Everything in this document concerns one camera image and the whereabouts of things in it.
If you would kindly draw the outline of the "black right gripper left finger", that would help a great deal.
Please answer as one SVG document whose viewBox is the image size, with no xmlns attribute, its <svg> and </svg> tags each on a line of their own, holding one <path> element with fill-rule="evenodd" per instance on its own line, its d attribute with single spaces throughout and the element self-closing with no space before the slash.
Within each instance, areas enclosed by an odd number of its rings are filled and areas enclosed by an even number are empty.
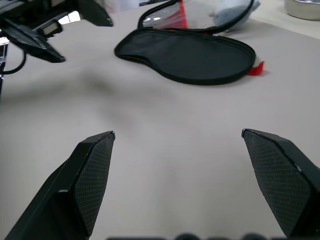
<svg viewBox="0 0 320 240">
<path fill-rule="evenodd" d="M 46 179 L 6 239 L 89 239 L 106 191 L 115 138 L 107 131 L 79 142 Z"/>
</svg>

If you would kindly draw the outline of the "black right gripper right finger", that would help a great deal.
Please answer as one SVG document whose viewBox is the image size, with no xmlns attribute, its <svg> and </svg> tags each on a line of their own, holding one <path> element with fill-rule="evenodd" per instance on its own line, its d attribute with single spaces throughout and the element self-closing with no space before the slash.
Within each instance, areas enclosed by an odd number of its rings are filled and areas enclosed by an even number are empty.
<svg viewBox="0 0 320 240">
<path fill-rule="evenodd" d="M 320 238 L 320 169 L 290 140 L 245 128 L 254 174 L 270 210 L 289 239 Z"/>
</svg>

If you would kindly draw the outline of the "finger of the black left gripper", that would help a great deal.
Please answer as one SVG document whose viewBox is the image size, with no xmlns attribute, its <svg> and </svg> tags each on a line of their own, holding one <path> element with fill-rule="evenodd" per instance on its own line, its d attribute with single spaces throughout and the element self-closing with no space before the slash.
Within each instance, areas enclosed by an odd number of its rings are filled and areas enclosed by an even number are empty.
<svg viewBox="0 0 320 240">
<path fill-rule="evenodd" d="M 2 18 L 0 20 L 0 29 L 11 43 L 28 55 L 50 63 L 63 63 L 66 61 L 64 56 L 47 43 L 46 38 L 25 25 L 16 24 L 9 19 Z"/>
<path fill-rule="evenodd" d="M 84 20 L 98 27 L 113 27 L 104 0 L 78 0 L 78 12 Z"/>
</svg>

